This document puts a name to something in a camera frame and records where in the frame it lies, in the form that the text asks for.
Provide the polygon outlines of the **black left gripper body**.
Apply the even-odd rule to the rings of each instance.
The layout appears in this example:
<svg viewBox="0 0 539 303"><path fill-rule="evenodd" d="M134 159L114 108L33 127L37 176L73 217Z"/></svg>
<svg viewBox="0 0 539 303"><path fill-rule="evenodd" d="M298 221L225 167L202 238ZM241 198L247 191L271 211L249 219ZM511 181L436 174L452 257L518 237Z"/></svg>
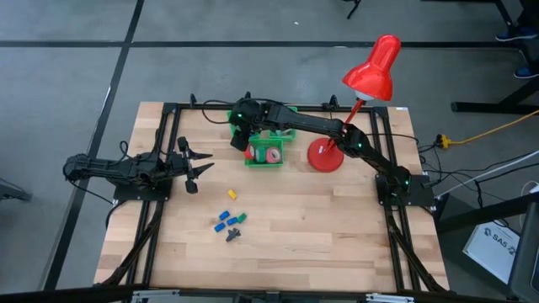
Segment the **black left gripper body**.
<svg viewBox="0 0 539 303"><path fill-rule="evenodd" d="M189 161L185 154L173 151L167 160L167 170L173 177L185 175L189 171Z"/></svg>

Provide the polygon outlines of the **silver metal bracket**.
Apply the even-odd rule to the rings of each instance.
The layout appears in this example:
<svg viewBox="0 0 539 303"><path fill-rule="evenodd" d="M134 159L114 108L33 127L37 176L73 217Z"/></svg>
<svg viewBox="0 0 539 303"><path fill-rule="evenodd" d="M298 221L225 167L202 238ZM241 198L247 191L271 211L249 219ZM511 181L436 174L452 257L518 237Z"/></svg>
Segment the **silver metal bracket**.
<svg viewBox="0 0 539 303"><path fill-rule="evenodd" d="M149 300L177 296L180 296L180 290L138 290L133 292L130 303L148 303Z"/></svg>
<svg viewBox="0 0 539 303"><path fill-rule="evenodd" d="M371 293L366 295L365 303L415 303L415 299L410 296Z"/></svg>

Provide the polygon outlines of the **black stand leg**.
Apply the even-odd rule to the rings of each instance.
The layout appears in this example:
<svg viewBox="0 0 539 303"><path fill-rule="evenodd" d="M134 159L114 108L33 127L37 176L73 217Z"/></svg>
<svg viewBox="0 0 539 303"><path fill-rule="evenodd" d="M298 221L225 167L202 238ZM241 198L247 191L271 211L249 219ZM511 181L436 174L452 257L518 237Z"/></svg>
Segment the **black stand leg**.
<svg viewBox="0 0 539 303"><path fill-rule="evenodd" d="M359 7L360 3L362 2L362 0L343 0L343 1L346 2L346 3L352 3L353 4L352 9L348 12L348 14L346 16L347 19L351 19L352 16L354 15L355 11Z"/></svg>

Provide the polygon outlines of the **black metal table frame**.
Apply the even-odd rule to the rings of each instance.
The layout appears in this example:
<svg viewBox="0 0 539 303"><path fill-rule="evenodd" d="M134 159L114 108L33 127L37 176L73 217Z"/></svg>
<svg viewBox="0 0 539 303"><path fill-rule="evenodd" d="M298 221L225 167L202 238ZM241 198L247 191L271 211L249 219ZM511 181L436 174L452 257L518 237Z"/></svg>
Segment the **black metal table frame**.
<svg viewBox="0 0 539 303"><path fill-rule="evenodd" d="M333 173L307 161L313 133L285 145L280 167L248 167L230 145L224 109L183 107L167 117L197 152L214 163L188 194L173 181L163 207L152 264L138 263L135 280L152 287L227 290L393 292L396 289L375 171L345 158ZM231 199L227 191L237 194ZM219 215L230 216L221 221ZM247 218L229 226L227 220ZM215 232L214 227L226 227ZM226 242L228 230L241 236Z"/></svg>

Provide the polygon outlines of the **white cardboard box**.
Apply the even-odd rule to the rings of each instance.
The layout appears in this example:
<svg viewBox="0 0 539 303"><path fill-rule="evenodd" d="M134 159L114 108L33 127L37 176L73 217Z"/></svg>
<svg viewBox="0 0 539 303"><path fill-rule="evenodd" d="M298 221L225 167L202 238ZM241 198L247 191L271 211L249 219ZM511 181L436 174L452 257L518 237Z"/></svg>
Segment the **white cardboard box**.
<svg viewBox="0 0 539 303"><path fill-rule="evenodd" d="M504 284L509 283L520 236L500 221L475 226L462 252Z"/></svg>

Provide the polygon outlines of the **black furniture foot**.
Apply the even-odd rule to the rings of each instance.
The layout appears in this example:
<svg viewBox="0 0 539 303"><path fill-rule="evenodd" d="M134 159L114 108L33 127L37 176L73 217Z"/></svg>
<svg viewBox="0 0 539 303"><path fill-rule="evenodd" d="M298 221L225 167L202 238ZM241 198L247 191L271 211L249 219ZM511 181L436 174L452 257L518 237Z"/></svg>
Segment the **black furniture foot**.
<svg viewBox="0 0 539 303"><path fill-rule="evenodd" d="M26 192L18 185L0 178L0 200L18 199L21 201L30 201L32 194Z"/></svg>

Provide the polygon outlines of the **person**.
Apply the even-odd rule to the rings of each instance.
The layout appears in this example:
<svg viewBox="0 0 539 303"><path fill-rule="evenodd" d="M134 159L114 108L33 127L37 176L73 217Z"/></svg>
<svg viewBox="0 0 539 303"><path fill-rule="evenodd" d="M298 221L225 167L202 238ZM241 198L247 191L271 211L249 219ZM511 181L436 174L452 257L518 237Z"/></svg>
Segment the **person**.
<svg viewBox="0 0 539 303"><path fill-rule="evenodd" d="M513 40L532 40L539 38L539 0L519 0L522 12L513 29L497 34L495 39L499 42ZM539 77L539 59L518 68L514 72L518 79L531 79Z"/></svg>

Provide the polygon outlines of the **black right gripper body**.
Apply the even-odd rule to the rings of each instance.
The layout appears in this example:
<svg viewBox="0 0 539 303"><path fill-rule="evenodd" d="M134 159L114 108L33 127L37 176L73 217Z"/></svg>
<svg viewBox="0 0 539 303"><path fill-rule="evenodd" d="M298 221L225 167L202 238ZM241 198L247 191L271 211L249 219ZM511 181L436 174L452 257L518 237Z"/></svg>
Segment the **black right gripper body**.
<svg viewBox="0 0 539 303"><path fill-rule="evenodd" d="M248 149L250 137L250 130L243 130L235 126L230 145L241 152L245 152Z"/></svg>

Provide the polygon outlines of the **dark grey panel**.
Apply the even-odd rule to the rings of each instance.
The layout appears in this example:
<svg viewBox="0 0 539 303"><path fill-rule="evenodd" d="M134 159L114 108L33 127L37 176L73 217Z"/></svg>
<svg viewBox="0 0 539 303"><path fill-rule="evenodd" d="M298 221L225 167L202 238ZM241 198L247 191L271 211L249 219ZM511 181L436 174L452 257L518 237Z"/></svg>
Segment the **dark grey panel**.
<svg viewBox="0 0 539 303"><path fill-rule="evenodd" d="M528 207L510 274L511 292L525 303L539 303L539 202Z"/></svg>

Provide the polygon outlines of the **black desk leg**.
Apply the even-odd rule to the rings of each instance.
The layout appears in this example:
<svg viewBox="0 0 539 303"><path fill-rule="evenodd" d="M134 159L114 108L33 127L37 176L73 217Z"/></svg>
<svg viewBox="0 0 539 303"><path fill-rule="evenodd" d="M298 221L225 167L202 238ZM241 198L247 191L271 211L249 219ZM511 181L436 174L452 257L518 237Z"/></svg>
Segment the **black desk leg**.
<svg viewBox="0 0 539 303"><path fill-rule="evenodd" d="M476 226L505 217L524 214L528 206L536 202L539 202L539 192L450 216L440 220L436 226L436 230L438 233L445 233L463 227Z"/></svg>

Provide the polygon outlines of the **black desk base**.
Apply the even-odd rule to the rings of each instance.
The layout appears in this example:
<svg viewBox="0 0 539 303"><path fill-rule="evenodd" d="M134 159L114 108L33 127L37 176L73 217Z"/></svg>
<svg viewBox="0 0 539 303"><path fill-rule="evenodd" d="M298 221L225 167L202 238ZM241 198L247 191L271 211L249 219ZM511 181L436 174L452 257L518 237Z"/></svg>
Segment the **black desk base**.
<svg viewBox="0 0 539 303"><path fill-rule="evenodd" d="M538 92L539 77L535 77L497 103L452 102L451 110L481 114L534 114L539 110L539 105L523 104L523 102Z"/></svg>

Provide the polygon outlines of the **red desk lamp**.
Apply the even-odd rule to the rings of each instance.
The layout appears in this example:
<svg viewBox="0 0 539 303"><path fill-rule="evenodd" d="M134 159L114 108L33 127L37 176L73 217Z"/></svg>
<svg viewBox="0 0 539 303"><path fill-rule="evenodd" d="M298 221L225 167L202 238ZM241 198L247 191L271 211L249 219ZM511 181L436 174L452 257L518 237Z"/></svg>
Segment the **red desk lamp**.
<svg viewBox="0 0 539 303"><path fill-rule="evenodd" d="M390 70L401 49L401 41L395 35L380 36L364 63L352 68L342 82L355 91L356 105L345 120L349 124L358 110L373 99L390 101L392 98L392 78ZM331 173L337 170L344 153L336 147L333 139L319 138L307 150L307 160L317 171Z"/></svg>

